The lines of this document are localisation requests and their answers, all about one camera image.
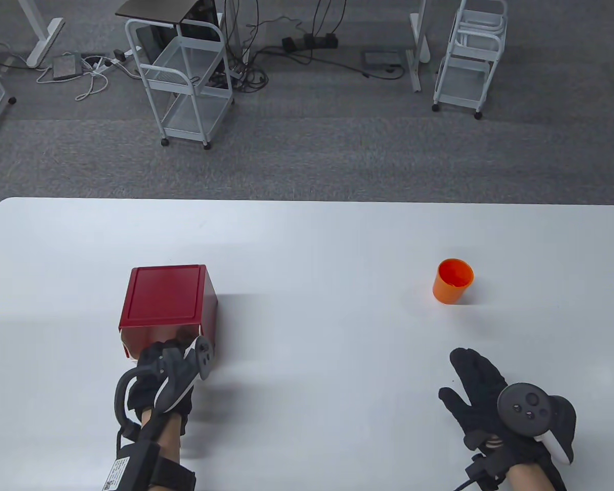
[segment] electrical cord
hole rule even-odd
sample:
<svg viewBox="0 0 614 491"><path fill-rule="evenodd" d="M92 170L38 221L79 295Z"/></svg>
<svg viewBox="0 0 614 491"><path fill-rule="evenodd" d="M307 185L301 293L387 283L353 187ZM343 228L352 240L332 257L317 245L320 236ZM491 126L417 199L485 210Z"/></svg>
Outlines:
<svg viewBox="0 0 614 491"><path fill-rule="evenodd" d="M321 8L321 2L323 0L318 0L316 4L316 10L314 10L314 19L312 19L312 34L314 34L314 30L316 29L316 16L318 15L318 9Z"/></svg>
<svg viewBox="0 0 614 491"><path fill-rule="evenodd" d="M24 65L24 67L19 67L16 65L7 65L6 63L0 63L0 66L6 67L6 68L14 68L16 70L36 70L37 72L41 72L41 75L38 77L38 79L36 79L36 83L37 84L53 84L53 83L64 83L64 82L72 82L73 80L77 80L80 79L82 77L84 77L84 75L90 75L91 76L91 84L89 86L89 90L87 92L84 92L83 94L80 94L79 96L77 96L75 98L75 100L77 102L83 101L86 98L88 98L89 96L92 96L94 94L99 94L100 92L103 92L107 87L109 87L109 79L106 75L104 75L103 73L98 73L97 70L99 70L99 68L103 67L106 65L106 62L108 61L109 63L111 63L112 65L116 66L121 72L125 73L130 79L134 79L134 80L141 80L141 77L139 75L137 75L136 73L132 73L130 72L127 67L125 67L122 63L120 63L120 61L118 61L117 59L110 59L106 56L100 56L100 55L92 55L92 56L88 56L86 58L83 58L81 60L82 62L82 69L83 69L83 73L81 75L77 75L76 77L72 77L70 79L66 79L66 80L43 80L43 78L45 78L45 76L50 72L50 70L52 70L52 65L46 67L46 68L41 68L40 65L35 67L35 68L31 68L27 66L27 60L24 59L24 57L22 57L21 55L17 54L14 52L14 50L12 49L11 45L9 45L7 42L1 42L0 41L0 46L5 47L7 49L8 54L10 54L10 56L14 57L15 59L18 59L19 61L21 61ZM69 51L66 51L64 54L72 54ZM88 60L97 60L97 64L94 67L91 63L88 62ZM101 87L98 90L95 90L95 86L96 86L96 79L97 78L101 78L104 80L104 86Z"/></svg>
<svg viewBox="0 0 614 491"><path fill-rule="evenodd" d="M340 68L345 68L346 70L350 70L351 72L357 72L363 75L364 77L366 77L367 79L378 79L378 80L399 80L399 79L402 79L405 76L405 73L407 72L403 66L400 66L397 68L399 68L401 72L396 77L381 77L380 75L375 75L374 73L369 73L359 68L351 67L343 63L338 63L337 61L330 61L329 59L322 59L322 58L314 58L314 56L307 56L307 55L298 54L298 53L289 54L289 53L284 52L284 50L281 52L268 51L269 49L282 50L281 47L277 47L277 46L269 46L269 47L262 48L255 53L255 56L253 56L253 60L256 58L258 54L265 54L269 56L279 56L281 58L288 58L292 61L295 61L296 63L299 63L300 65L305 65L305 66L309 65L311 61L318 61L319 63L325 63L326 65L333 65L333 66L337 66ZM301 61L300 60L301 58L307 59L309 61Z"/></svg>
<svg viewBox="0 0 614 491"><path fill-rule="evenodd" d="M284 19L286 19L288 21L291 21L292 23L297 23L295 25L295 28L298 31L300 31L300 32L302 32L304 34L307 34L307 31L301 27L302 26L302 21L300 19L292 19L291 17L287 17L286 15L283 15L283 16L278 17L277 19L265 20L265 21L263 21L262 23L259 23L259 24L246 24L246 28L250 28L250 33L248 35L248 39L246 39L243 42L243 44L246 44L246 43L250 42L251 39L253 39L253 31L255 29L258 29L259 26L263 26L264 24L269 24L269 23L276 23L277 21L284 20Z"/></svg>
<svg viewBox="0 0 614 491"><path fill-rule="evenodd" d="M341 12L341 19L339 19L339 23L337 24L337 26L333 28L332 33L337 32L337 29L339 28L341 23L344 21L344 16L346 15L346 7L347 7L347 0L344 0L344 10Z"/></svg>
<svg viewBox="0 0 614 491"><path fill-rule="evenodd" d="M475 481L473 479L469 479L468 481L464 482L464 484L462 484L461 486L455 488L454 491L462 491L462 489L466 489L468 488L471 484L473 484Z"/></svg>
<svg viewBox="0 0 614 491"><path fill-rule="evenodd" d="M328 13L328 12L330 12L330 7L332 7L332 0L330 0L330 1L327 3L327 7L326 7L326 9L325 9L325 14L323 14L323 19L321 19L321 25L320 25L320 26L318 26L318 30L316 31L316 34L314 34L314 33L312 32L312 34L314 34L315 36L319 35L319 33L321 32L321 29L323 29L323 24L325 23L325 19L326 19L326 17L327 17L327 13Z"/></svg>
<svg viewBox="0 0 614 491"><path fill-rule="evenodd" d="M36 70L38 67L34 67L34 68L30 68L27 66L27 60L24 59L21 55L17 54L14 52L14 50L12 49L11 45L8 44L7 42L0 42L0 46L5 47L7 49L8 54L10 54L11 56L13 56L16 59L19 59L20 61L22 61L22 63L24 63L26 66L25 67L18 67L18 68L23 68L24 70ZM3 63L0 63L1 67L8 67L8 65L5 65Z"/></svg>
<svg viewBox="0 0 614 491"><path fill-rule="evenodd" d="M49 66L45 68L45 70L43 70L43 74L40 77L38 77L38 79L36 79L36 83L37 84L58 84L58 83L64 83L64 82L72 82L73 80L81 79L85 75L90 75L91 84L89 86L89 90L87 92L84 92L84 94L80 94L79 96L77 96L75 100L77 102L80 102L80 101L85 100L89 96L92 96L94 94L99 94L100 92L105 91L106 88L109 87L109 79L103 73L97 72L97 69L102 66L103 60L101 59L95 68L90 63L88 63L86 59L82 58L81 61L82 61L83 68L87 70L87 72L84 72L81 75L77 75L76 77L72 77L66 80L43 80L45 75L47 75L50 72L50 70L52 70L52 66ZM98 90L95 90L97 77L101 77L104 80L104 85Z"/></svg>
<svg viewBox="0 0 614 491"><path fill-rule="evenodd" d="M227 14L230 9L227 8L227 2L233 2L234 0L225 0L225 38L226 38L226 50L228 53L228 63L230 63L230 69L233 72L237 72L237 77L234 77L232 80L233 89L237 92L243 92L244 94L250 94L253 92L261 91L261 89L265 88L268 85L268 75L265 73L264 69L255 63L251 63L250 61L250 52L253 46L253 42L255 42L259 26L262 24L259 21L259 2L256 2L256 12L257 19L255 24L249 25L253 30L250 33L250 37L244 43L242 43L242 53L241 56L235 53L232 47L230 46L230 39L232 37L232 33L228 32L228 23L227 23ZM237 7L234 12L235 19L237 18L237 12L239 10L239 2L237 2Z"/></svg>

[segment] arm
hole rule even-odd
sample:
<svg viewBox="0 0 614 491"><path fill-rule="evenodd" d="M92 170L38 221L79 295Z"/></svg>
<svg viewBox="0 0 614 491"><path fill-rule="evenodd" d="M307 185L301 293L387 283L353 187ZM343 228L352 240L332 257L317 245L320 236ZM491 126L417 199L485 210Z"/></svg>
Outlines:
<svg viewBox="0 0 614 491"><path fill-rule="evenodd" d="M150 421L150 416L152 411L148 409L143 412L141 417L141 423L145 426L148 421ZM159 437L157 443L160 445L160 456L167 458L168 460L172 460L174 462L179 463L180 461L180 431L182 428L182 416L179 414L172 414L171 420L168 422L168 425L164 429L164 433ZM148 491L170 491L167 488L162 488L161 486L154 486L150 488Z"/></svg>
<svg viewBox="0 0 614 491"><path fill-rule="evenodd" d="M515 465L508 470L514 491L555 491L543 469L535 463Z"/></svg>

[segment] wrist strap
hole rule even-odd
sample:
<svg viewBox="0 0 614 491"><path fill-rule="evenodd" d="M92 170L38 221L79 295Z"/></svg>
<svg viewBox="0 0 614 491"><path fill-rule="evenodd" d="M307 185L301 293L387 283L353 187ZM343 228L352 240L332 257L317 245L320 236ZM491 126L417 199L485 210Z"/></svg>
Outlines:
<svg viewBox="0 0 614 491"><path fill-rule="evenodd" d="M173 491L194 491L195 472L172 460L160 457L152 471L150 486L162 486Z"/></svg>

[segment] black glove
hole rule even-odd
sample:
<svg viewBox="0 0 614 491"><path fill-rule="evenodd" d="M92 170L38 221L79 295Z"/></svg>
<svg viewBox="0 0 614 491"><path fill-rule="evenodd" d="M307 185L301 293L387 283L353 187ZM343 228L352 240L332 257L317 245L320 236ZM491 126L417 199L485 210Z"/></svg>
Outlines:
<svg viewBox="0 0 614 491"><path fill-rule="evenodd" d="M171 341L166 342L156 342L153 343L152 346L146 348L141 351L141 355L139 356L139 362L137 363L137 367L151 365L155 360L158 360L162 355L162 351L164 348L177 348L182 353L184 353L185 349L188 348L188 344L181 344L176 339L172 339ZM132 384L132 387L129 390L129 396L127 398L127 408L134 409L134 412L137 415L139 421L141 421L141 416L143 411L146 409L152 409L155 405L155 396L157 395L158 390L162 386L162 381L160 381L155 375L144 375L137 377L136 382ZM188 414L191 412L193 408L191 404L191 393L193 392L193 388L189 390L185 397L178 402L171 412L179 414L182 416L182 431L181 435L185 434L186 421L188 419Z"/></svg>
<svg viewBox="0 0 614 491"><path fill-rule="evenodd" d="M464 434L468 435L475 430L489 433L492 437L478 447L485 456L504 447L510 451L515 463L537 463L546 472L555 489L565 491L566 486L543 443L517 435L498 416L498 396L508 386L498 369L477 351L464 348L457 348L450 353L450 362L462 381L471 405L466 404L459 394L448 387L441 388L438 397L457 419Z"/></svg>

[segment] table leg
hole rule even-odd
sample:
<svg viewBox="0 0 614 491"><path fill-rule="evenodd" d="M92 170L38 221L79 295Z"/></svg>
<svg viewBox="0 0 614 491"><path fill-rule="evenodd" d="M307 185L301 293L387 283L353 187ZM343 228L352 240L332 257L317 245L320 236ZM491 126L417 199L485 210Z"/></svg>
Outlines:
<svg viewBox="0 0 614 491"><path fill-rule="evenodd" d="M61 31L61 28L63 28L64 19L57 17L52 19L50 24L46 26L46 24L43 22L41 12L34 3L34 0L18 0L18 2L25 13L27 20L32 26L36 37L38 37L36 46L27 57L27 66L30 68L36 68L41 64L43 57L45 57L46 53L52 46L52 43L59 34L59 31Z"/></svg>
<svg viewBox="0 0 614 491"><path fill-rule="evenodd" d="M409 66L409 74L412 78L412 88L414 89L414 92L421 91L421 82L419 79L420 63L429 63L430 61L428 39L423 28L423 19L426 17L427 6L428 0L421 0L419 13L410 14L409 16L409 21L412 25L412 32L414 34L415 49L407 50L407 63Z"/></svg>

